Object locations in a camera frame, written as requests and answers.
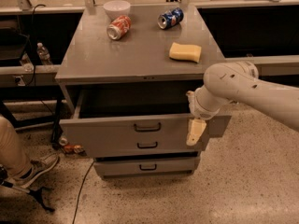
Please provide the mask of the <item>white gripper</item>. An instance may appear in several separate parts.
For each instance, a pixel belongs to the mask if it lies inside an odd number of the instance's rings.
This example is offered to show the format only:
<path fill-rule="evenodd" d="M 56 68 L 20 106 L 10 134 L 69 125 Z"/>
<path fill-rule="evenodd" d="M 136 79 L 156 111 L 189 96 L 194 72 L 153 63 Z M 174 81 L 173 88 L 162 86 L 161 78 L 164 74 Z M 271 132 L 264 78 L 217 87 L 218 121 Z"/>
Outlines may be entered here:
<path fill-rule="evenodd" d="M 190 119 L 186 139 L 187 146 L 195 146 L 202 136 L 205 128 L 205 120 L 215 117 L 220 109 L 229 103 L 228 99 L 213 95 L 205 86 L 195 91 L 187 91 L 191 114 L 197 119 Z"/>

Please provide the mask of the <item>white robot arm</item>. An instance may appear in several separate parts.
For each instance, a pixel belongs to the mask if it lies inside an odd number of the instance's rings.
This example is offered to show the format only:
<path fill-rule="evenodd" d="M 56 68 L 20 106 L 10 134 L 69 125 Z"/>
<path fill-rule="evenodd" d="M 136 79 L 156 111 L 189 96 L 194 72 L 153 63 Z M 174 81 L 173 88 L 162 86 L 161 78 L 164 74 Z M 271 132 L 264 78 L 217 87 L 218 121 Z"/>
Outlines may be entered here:
<path fill-rule="evenodd" d="M 189 121 L 186 144 L 194 146 L 206 121 L 232 101 L 249 105 L 266 116 L 299 131 L 299 89 L 259 79 L 250 62 L 216 63 L 203 76 L 204 85 L 186 96 L 194 119 Z"/>

